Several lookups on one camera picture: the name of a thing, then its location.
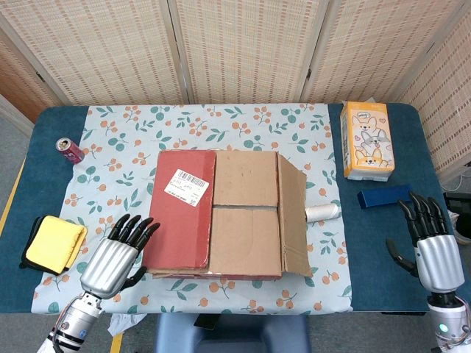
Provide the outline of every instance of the paper roll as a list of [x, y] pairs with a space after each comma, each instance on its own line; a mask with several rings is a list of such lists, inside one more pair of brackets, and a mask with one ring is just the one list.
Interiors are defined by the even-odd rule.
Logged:
[[336, 204], [321, 204], [319, 206], [306, 207], [306, 221], [313, 223], [337, 218], [340, 215], [340, 207]]

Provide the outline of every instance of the soda can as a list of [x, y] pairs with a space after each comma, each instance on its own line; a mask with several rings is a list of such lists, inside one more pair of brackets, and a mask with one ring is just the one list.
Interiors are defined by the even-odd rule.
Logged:
[[83, 161], [85, 153], [70, 138], [60, 138], [56, 142], [56, 150], [64, 155], [73, 164]]

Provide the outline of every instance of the floor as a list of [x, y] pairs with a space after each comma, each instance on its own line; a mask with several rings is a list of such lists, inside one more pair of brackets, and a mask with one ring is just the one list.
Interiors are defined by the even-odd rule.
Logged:
[[[28, 140], [0, 117], [0, 212], [26, 155]], [[454, 188], [456, 181], [448, 183]], [[471, 192], [471, 178], [465, 178], [459, 191]], [[471, 246], [461, 248], [468, 271]], [[55, 316], [0, 314], [2, 352], [36, 352], [56, 320]], [[148, 315], [139, 325], [126, 331], [122, 353], [153, 352], [157, 316]], [[111, 336], [107, 332], [108, 314], [99, 318], [81, 352], [108, 352]], [[429, 352], [435, 346], [428, 314], [424, 316], [382, 315], [380, 313], [339, 313], [311, 316], [310, 337], [313, 352]]]

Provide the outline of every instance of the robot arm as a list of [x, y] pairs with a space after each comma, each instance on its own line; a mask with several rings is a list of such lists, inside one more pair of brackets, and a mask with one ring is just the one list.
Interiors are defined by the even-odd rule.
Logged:
[[140, 267], [127, 278], [135, 259], [160, 224], [147, 228], [153, 222], [153, 218], [147, 218], [131, 233], [141, 217], [137, 215], [128, 221], [129, 218], [129, 214], [121, 217], [108, 238], [102, 240], [80, 277], [85, 292], [72, 299], [61, 312], [38, 353], [77, 352], [102, 312], [102, 300], [132, 287], [146, 273], [146, 268]]
[[392, 239], [386, 246], [393, 260], [431, 292], [431, 312], [438, 347], [432, 352], [471, 352], [471, 317], [468, 304], [455, 295], [464, 283], [458, 244], [448, 234], [445, 216], [438, 203], [410, 192], [414, 210], [399, 201], [407, 220], [415, 262], [400, 255]]

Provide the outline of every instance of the blue block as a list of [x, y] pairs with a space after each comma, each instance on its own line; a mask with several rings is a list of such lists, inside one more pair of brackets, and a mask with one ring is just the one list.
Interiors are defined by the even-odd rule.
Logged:
[[410, 190], [411, 186], [409, 184], [362, 190], [358, 193], [358, 202], [360, 202], [361, 208], [396, 204], [399, 200], [409, 202], [411, 201], [409, 198]]

